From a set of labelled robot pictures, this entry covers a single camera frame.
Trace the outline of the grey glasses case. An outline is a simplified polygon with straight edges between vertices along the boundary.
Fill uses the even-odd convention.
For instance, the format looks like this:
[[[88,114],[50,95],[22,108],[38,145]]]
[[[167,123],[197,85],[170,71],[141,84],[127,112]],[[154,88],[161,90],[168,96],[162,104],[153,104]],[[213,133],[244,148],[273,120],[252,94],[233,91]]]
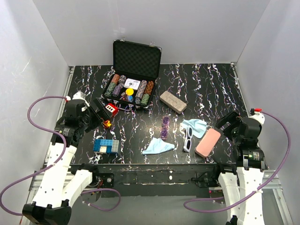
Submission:
[[[186,103],[168,91],[165,91],[163,94],[161,94],[159,98],[163,103],[165,103],[178,114],[181,114],[187,107]]]

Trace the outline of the light blue cleaning cloth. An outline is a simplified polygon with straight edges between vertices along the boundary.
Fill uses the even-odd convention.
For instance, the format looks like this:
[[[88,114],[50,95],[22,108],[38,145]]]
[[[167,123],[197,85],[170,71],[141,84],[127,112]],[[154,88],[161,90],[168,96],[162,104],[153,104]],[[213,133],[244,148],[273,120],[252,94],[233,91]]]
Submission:
[[[142,151],[143,155],[156,155],[164,153],[175,148],[174,144],[163,141],[161,138],[153,138],[146,150]]]

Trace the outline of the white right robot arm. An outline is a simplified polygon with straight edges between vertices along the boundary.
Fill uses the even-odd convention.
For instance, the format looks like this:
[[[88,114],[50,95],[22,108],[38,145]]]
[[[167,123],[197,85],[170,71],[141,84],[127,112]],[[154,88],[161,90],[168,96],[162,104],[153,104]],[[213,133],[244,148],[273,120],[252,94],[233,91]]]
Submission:
[[[249,117],[232,111],[217,120],[215,127],[225,126],[223,134],[233,143],[234,165],[218,165],[212,174],[213,183],[221,186],[229,225],[263,225],[262,191],[265,155],[258,146],[258,137],[265,122],[261,109],[251,109]]]

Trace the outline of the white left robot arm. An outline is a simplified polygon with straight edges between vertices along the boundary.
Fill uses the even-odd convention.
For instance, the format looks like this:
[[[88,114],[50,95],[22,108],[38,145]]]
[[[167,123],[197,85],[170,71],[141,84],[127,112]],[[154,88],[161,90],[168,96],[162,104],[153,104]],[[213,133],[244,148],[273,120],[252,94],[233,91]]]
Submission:
[[[83,190],[96,187],[100,173],[95,165],[81,164],[65,179],[79,141],[84,134],[100,125],[101,118],[83,97],[66,97],[66,110],[52,132],[50,156],[43,178],[31,203],[24,205],[22,214],[36,225],[66,225],[70,221],[74,202]]]

